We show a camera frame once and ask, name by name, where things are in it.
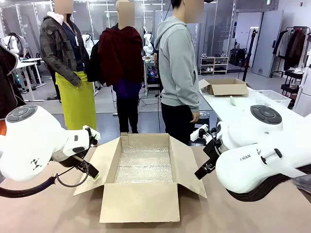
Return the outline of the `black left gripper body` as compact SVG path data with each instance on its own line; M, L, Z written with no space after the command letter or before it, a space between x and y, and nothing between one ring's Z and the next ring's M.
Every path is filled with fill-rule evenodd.
M84 159L88 152L87 150L81 151L79 153L75 153L77 157ZM54 162L60 163L63 167L72 167L76 166L80 161L74 158L73 156L67 157L61 150L52 154L51 160Z

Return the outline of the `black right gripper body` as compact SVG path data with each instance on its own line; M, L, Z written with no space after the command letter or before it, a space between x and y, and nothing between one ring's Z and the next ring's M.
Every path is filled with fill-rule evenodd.
M221 142L220 139L216 139L216 136L213 135L213 133L216 133L217 130L215 128L212 128L212 130L207 129L207 132L205 133L205 141L206 146L203 149L204 153L209 157L209 159L204 164L204 167L215 167L216 162L221 155Z

